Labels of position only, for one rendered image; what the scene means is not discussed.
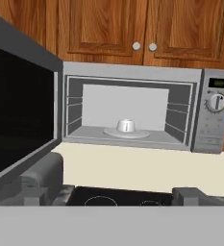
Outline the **white round microwave plate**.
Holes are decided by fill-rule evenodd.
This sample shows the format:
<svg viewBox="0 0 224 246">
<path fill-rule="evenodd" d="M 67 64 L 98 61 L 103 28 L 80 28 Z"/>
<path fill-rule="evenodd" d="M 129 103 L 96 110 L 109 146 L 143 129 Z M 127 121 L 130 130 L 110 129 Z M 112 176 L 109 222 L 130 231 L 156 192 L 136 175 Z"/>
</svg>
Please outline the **white round microwave plate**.
<svg viewBox="0 0 224 246">
<path fill-rule="evenodd" d="M 118 131 L 116 128 L 106 128 L 103 131 L 104 134 L 106 135 L 111 135 L 114 137 L 119 137 L 119 138 L 127 138 L 127 139 L 138 139 L 138 138 L 145 138 L 150 135 L 148 131 L 133 131 L 133 132 L 121 132 Z"/>
</svg>

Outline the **black hob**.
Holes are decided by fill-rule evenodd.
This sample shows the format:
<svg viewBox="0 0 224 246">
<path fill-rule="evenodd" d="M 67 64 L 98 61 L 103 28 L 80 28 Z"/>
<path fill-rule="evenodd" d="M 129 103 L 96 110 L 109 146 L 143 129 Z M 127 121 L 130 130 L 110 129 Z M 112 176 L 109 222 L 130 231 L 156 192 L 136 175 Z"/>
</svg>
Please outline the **black hob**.
<svg viewBox="0 0 224 246">
<path fill-rule="evenodd" d="M 164 192 L 76 186 L 68 206 L 170 206 L 172 194 Z"/>
</svg>

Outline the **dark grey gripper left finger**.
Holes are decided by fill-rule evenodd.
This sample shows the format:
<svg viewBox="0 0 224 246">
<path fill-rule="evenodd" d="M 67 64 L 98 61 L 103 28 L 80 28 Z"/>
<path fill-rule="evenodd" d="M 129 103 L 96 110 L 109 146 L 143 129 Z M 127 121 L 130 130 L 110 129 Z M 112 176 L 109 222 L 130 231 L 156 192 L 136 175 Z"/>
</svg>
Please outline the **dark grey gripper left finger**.
<svg viewBox="0 0 224 246">
<path fill-rule="evenodd" d="M 0 200 L 0 206 L 46 206 L 48 205 L 48 189 L 46 187 L 30 187 L 20 191 L 14 197 Z"/>
</svg>

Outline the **black glass microwave door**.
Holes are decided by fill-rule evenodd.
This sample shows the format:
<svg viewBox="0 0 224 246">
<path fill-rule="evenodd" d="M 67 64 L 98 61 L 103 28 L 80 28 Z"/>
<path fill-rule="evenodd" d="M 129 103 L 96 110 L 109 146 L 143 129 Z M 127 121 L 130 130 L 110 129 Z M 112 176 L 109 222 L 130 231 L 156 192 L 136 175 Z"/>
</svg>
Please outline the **black glass microwave door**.
<svg viewBox="0 0 224 246">
<path fill-rule="evenodd" d="M 0 189 L 62 142 L 63 62 L 0 16 Z"/>
</svg>

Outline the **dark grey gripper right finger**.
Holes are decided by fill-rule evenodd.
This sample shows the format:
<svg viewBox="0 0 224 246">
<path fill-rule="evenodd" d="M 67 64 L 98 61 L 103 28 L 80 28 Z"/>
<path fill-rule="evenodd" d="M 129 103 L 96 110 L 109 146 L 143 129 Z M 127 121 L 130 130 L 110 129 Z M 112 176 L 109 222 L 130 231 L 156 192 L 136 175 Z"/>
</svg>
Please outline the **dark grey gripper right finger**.
<svg viewBox="0 0 224 246">
<path fill-rule="evenodd" d="M 209 196 L 196 187 L 174 187 L 173 206 L 224 206 L 224 197 Z"/>
</svg>

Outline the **small white cup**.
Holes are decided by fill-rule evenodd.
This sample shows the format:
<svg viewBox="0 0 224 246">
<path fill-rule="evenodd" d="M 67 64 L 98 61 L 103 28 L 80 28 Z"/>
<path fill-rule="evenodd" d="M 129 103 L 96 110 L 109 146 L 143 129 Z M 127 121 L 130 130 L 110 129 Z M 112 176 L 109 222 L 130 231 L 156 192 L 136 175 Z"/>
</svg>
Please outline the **small white cup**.
<svg viewBox="0 0 224 246">
<path fill-rule="evenodd" d="M 116 129 L 122 133 L 132 133 L 136 130 L 136 124 L 131 119 L 120 119 L 117 122 Z"/>
</svg>

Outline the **grey microwave oven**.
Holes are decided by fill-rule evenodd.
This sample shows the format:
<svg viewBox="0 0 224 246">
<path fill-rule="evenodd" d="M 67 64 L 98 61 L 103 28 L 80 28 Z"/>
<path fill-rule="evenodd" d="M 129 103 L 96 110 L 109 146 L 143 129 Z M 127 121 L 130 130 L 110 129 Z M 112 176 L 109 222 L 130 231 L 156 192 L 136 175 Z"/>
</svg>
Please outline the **grey microwave oven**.
<svg viewBox="0 0 224 246">
<path fill-rule="evenodd" d="M 219 154 L 224 144 L 224 70 L 66 62 L 68 142 Z M 145 138 L 106 135 L 131 119 Z"/>
</svg>

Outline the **wooden cupboard door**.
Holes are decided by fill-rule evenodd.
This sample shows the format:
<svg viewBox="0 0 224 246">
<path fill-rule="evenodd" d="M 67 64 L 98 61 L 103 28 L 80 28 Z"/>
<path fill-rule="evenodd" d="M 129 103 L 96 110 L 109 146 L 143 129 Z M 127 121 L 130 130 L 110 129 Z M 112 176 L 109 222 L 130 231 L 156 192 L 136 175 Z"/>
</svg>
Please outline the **wooden cupboard door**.
<svg viewBox="0 0 224 246">
<path fill-rule="evenodd" d="M 149 0 L 143 63 L 224 69 L 224 0 Z"/>
<path fill-rule="evenodd" d="M 59 0 L 0 0 L 0 16 L 56 55 Z"/>
<path fill-rule="evenodd" d="M 141 64 L 148 0 L 59 0 L 65 62 Z M 133 43 L 139 42 L 135 51 Z"/>
</svg>

